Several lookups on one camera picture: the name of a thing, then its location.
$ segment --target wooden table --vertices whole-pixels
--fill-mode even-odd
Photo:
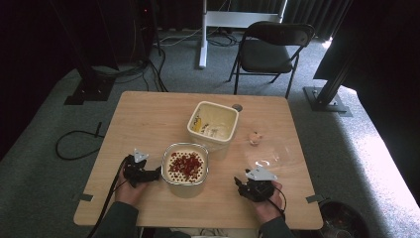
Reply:
[[[139,226],[257,228],[249,202],[238,195],[234,177],[246,181],[245,169],[264,165],[278,176],[287,199],[286,223],[291,229],[319,229],[323,221],[287,101],[282,97],[194,93],[123,93],[74,215],[79,225],[93,225],[121,161],[135,148],[150,154],[147,170],[160,166],[165,149],[191,142],[186,125],[200,101],[241,104],[237,133],[226,157],[210,154],[204,190],[192,198],[173,195],[163,179],[150,184],[138,208]],[[248,135],[263,134],[251,146]]]

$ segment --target human hand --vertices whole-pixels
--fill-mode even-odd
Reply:
[[[271,182],[274,185],[274,194],[269,198],[278,208],[281,209],[283,201],[280,197],[280,190],[282,185],[276,181]],[[272,219],[281,216],[278,211],[269,201],[252,202],[253,207],[256,211],[257,218],[261,224],[271,221]]]
[[[136,206],[148,184],[148,182],[139,182],[136,187],[132,187],[127,179],[124,178],[123,170],[121,170],[118,174],[118,181],[116,184],[115,201],[121,201]]]

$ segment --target black folding chair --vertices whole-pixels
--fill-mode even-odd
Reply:
[[[285,94],[287,98],[299,62],[299,53],[309,45],[313,37],[314,29],[307,24],[251,24],[244,32],[228,80],[231,81],[232,75],[236,75],[234,94],[238,92],[240,74],[274,75],[274,79],[269,82],[274,83],[282,73],[291,72]],[[290,56],[287,46],[298,48]]]

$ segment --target chair backrest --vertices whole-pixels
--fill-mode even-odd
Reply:
[[[262,21],[248,26],[243,40],[252,37],[278,46],[307,47],[314,35],[314,28],[308,24],[282,24]]]

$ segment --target desk leg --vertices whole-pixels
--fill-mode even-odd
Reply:
[[[207,0],[203,0],[203,26],[201,28],[201,51],[200,51],[200,68],[205,68],[207,63]]]

